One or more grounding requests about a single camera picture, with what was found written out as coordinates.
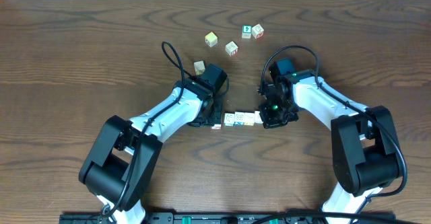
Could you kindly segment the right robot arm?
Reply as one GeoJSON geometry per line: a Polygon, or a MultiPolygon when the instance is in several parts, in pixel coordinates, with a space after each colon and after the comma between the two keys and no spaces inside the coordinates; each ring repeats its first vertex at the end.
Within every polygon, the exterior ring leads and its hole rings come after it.
{"type": "Polygon", "coordinates": [[[405,177],[405,159],[387,108],[350,100],[313,70],[295,70],[290,59],[267,62],[263,70],[272,79],[259,88],[265,96],[259,106],[265,128],[296,122],[298,112],[306,110],[331,132],[337,185],[323,212],[358,214],[383,188],[405,177]]]}

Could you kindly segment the blue edged block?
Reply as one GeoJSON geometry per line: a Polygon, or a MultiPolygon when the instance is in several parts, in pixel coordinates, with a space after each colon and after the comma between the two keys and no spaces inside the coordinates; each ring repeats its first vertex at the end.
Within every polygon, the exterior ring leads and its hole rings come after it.
{"type": "Polygon", "coordinates": [[[243,126],[244,125],[244,117],[245,117],[244,112],[235,112],[234,113],[234,124],[243,126]]]}
{"type": "Polygon", "coordinates": [[[263,123],[259,111],[255,111],[254,121],[255,121],[255,124],[262,124],[263,123]]]}

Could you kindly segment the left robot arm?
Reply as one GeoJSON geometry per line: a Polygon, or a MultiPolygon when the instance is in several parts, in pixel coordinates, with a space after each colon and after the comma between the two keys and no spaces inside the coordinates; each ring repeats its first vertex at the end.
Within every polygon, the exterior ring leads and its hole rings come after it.
{"type": "Polygon", "coordinates": [[[191,77],[148,112],[124,120],[117,115],[102,126],[78,179],[103,204],[99,221],[141,223],[141,196],[149,186],[164,142],[185,124],[205,124],[220,116],[219,90],[228,79],[191,77]]]}

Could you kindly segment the red edged block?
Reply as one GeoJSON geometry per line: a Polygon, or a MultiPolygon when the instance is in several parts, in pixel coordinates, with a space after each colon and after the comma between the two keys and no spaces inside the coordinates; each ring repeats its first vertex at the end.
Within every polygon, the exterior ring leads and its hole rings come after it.
{"type": "Polygon", "coordinates": [[[215,124],[211,127],[212,130],[220,130],[221,129],[221,125],[220,124],[215,124]]]}

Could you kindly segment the teal edged block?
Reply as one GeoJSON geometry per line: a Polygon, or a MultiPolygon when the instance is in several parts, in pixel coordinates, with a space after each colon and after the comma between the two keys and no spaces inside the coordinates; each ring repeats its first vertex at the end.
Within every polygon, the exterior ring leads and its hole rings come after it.
{"type": "Polygon", "coordinates": [[[234,126],[235,123],[235,113],[225,113],[224,114],[224,125],[234,126]]]}

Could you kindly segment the red soccer letter block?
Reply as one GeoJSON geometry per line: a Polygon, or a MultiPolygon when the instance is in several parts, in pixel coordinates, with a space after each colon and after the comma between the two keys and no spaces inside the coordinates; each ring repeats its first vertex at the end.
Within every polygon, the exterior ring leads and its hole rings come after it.
{"type": "Polygon", "coordinates": [[[258,39],[264,35],[264,29],[260,24],[252,27],[252,36],[258,39]]]}

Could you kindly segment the blue edged front block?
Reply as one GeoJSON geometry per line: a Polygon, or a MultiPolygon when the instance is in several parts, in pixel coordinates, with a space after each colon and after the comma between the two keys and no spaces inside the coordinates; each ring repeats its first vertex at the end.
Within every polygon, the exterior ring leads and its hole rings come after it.
{"type": "Polygon", "coordinates": [[[259,111],[255,111],[254,121],[255,121],[255,124],[262,124],[263,123],[259,111]]]}

